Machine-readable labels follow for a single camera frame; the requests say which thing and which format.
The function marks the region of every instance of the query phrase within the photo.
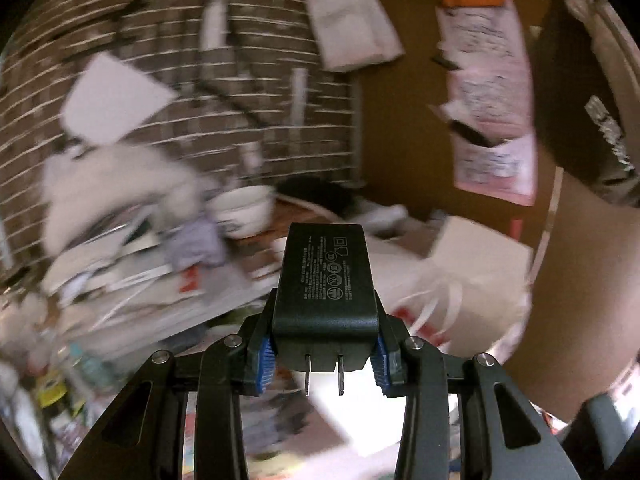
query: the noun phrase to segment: black fabric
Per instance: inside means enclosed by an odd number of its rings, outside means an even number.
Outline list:
[[[622,130],[620,113],[584,24],[554,0],[534,48],[535,124],[556,163],[607,202],[640,206],[640,177],[620,160],[585,106],[596,96]],[[627,144],[624,131],[621,142]],[[629,160],[633,167],[640,160]]]

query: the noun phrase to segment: power adapter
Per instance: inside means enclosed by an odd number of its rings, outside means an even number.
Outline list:
[[[367,244],[360,225],[299,224],[289,228],[272,335],[284,367],[344,373],[362,370],[379,322]]]

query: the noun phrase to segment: white bowl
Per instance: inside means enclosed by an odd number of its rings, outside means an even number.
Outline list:
[[[228,238],[260,234],[271,224],[275,191],[272,186],[248,186],[227,191],[207,202]]]

